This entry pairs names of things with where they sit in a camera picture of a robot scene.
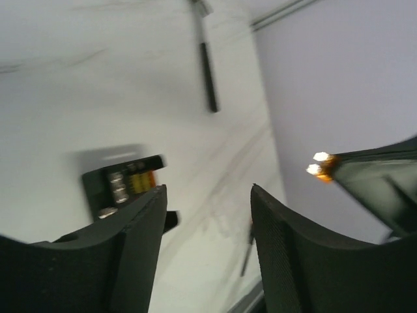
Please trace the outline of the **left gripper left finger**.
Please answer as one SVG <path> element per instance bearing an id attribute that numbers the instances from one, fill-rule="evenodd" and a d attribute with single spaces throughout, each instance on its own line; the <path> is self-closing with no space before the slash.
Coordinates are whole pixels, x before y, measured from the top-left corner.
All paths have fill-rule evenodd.
<path id="1" fill-rule="evenodd" d="M 147 312 L 167 213 L 161 185 L 54 242 L 1 238 L 2 312 Z"/>

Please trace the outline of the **yellow blade fuse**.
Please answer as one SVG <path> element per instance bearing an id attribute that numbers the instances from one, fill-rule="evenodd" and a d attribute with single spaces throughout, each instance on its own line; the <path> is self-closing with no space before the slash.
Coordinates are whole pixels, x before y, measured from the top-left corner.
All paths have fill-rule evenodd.
<path id="1" fill-rule="evenodd" d="M 142 173 L 139 175 L 140 185 L 141 185 L 141 192 L 146 192 L 149 189 L 149 180 L 148 175 L 146 173 Z"/>
<path id="2" fill-rule="evenodd" d="M 135 175 L 131 175 L 130 176 L 130 182 L 131 182 L 131 186 L 132 186 L 132 192 L 134 194 L 139 194 L 142 191 L 142 185 L 141 185 L 141 181 L 140 181 L 140 177 L 138 174 Z"/>

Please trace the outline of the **orange blade fuse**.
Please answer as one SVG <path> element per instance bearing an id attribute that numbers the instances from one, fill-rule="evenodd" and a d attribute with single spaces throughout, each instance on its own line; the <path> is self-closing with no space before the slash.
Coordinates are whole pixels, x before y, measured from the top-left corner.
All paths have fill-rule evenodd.
<path id="1" fill-rule="evenodd" d="M 149 171 L 147 173 L 147 178 L 148 178 L 148 182 L 149 182 L 147 189 L 150 190 L 150 189 L 152 189 L 156 186 L 156 180 L 155 180 L 154 172 Z"/>
<path id="2" fill-rule="evenodd" d="M 314 154 L 313 159 L 315 163 L 309 164 L 306 172 L 320 181 L 331 182 L 333 180 L 332 172 L 339 163 L 339 157 L 326 152 L 318 152 Z"/>

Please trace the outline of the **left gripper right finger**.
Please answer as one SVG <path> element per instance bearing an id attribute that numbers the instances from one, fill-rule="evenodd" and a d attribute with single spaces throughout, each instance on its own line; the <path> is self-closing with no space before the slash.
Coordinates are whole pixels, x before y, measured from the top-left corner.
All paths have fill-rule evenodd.
<path id="1" fill-rule="evenodd" d="M 268 312 L 415 312 L 416 236 L 374 245 L 250 196 Z"/>

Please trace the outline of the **black fuse box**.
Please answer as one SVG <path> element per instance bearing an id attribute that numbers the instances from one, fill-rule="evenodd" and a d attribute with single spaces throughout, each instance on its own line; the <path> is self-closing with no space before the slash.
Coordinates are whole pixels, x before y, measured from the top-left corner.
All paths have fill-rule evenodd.
<path id="1" fill-rule="evenodd" d="M 155 176 L 155 171 L 164 167 L 162 155 L 154 155 L 84 173 L 81 180 L 93 220 L 104 219 L 120 211 L 149 191 L 134 194 L 131 175 L 153 171 Z"/>

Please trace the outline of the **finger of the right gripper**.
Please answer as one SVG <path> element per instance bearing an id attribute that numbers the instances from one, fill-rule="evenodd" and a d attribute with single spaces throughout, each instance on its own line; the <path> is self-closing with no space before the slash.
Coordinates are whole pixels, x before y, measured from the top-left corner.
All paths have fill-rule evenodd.
<path id="1" fill-rule="evenodd" d="M 333 180 L 398 235 L 416 232 L 416 137 L 336 155 Z"/>

